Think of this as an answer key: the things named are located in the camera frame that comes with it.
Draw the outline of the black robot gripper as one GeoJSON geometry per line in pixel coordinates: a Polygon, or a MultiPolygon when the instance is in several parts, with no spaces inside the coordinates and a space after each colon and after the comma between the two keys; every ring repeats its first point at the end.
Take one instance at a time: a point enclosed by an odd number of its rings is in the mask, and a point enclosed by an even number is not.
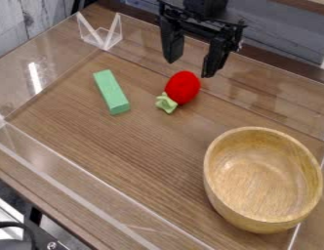
{"type": "Polygon", "coordinates": [[[245,20],[227,11],[229,0],[157,0],[162,52],[167,63],[183,55],[185,33],[211,39],[201,77],[210,78],[223,67],[230,51],[242,47],[245,20]]]}

